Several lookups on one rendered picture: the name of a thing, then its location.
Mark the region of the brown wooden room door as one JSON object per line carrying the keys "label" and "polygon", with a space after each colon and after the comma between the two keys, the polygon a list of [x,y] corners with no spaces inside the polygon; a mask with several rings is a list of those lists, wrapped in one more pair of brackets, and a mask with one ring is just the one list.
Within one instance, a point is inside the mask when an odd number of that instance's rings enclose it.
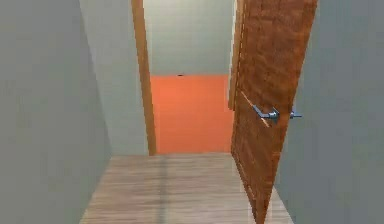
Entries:
{"label": "brown wooden room door", "polygon": [[[319,0],[243,0],[231,154],[265,224]],[[277,123],[254,111],[276,108]]]}

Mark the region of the brown wooden door frame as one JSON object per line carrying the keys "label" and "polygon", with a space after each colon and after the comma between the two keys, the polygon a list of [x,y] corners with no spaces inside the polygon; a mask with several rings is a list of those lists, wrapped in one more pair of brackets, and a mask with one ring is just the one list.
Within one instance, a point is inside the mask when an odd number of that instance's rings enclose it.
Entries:
{"label": "brown wooden door frame", "polygon": [[229,152],[237,0],[131,0],[148,150]]}

